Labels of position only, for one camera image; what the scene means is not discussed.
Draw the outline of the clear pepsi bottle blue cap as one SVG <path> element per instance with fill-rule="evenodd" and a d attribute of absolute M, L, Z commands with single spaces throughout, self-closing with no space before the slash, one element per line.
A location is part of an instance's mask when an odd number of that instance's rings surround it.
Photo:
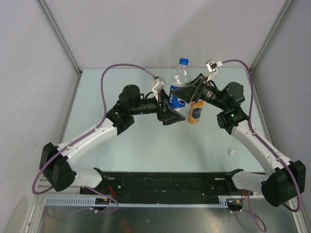
<path fill-rule="evenodd" d="M 173 91 L 191 81 L 191 75 L 188 65 L 188 58 L 180 58 L 179 64 L 173 72 L 173 78 L 171 81 L 169 93 L 169 105 L 177 112 L 180 112 L 186 106 L 186 103 L 177 96 L 175 96 L 173 94 Z"/>

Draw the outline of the orange drink bottle white cap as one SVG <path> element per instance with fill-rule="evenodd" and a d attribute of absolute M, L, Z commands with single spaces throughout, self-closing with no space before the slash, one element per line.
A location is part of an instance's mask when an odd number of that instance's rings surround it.
<path fill-rule="evenodd" d="M 192 101 L 190 103 L 190 110 L 188 113 L 188 122 L 193 124 L 197 123 L 201 118 L 201 112 L 204 107 L 204 101 L 199 100 L 198 102 Z"/>

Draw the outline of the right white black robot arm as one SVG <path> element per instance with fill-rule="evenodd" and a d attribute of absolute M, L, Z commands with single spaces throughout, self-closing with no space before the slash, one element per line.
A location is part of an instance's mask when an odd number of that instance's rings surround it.
<path fill-rule="evenodd" d="M 174 89 L 172 94 L 186 103 L 203 100 L 220 108 L 222 111 L 217 115 L 219 127 L 240 141 L 263 168 L 264 175 L 242 169 L 230 172 L 229 180 L 224 182 L 228 194 L 235 195 L 246 189 L 262 194 L 274 207 L 297 198 L 295 211 L 300 210 L 306 167 L 301 161 L 294 162 L 282 154 L 252 126 L 251 116 L 241 108 L 245 100 L 241 84 L 230 82 L 220 91 L 204 82 L 203 76 L 199 75 L 194 81 Z"/>

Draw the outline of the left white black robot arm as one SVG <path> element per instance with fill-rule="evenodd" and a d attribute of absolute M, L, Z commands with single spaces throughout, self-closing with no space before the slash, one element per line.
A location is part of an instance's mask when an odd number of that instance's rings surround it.
<path fill-rule="evenodd" d="M 77 162 L 89 151 L 108 139 L 120 135 L 134 124 L 135 115 L 156 114 L 164 126 L 185 120 L 179 112 L 168 104 L 168 95 L 164 90 L 159 98 L 148 98 L 136 85 L 127 85 L 119 94 L 117 103 L 104 118 L 82 133 L 80 136 L 55 146 L 47 143 L 43 149 L 39 169 L 56 192 L 64 191 L 72 185 L 88 186 L 95 193 L 107 190 L 107 181 L 97 169 L 77 168 Z"/>

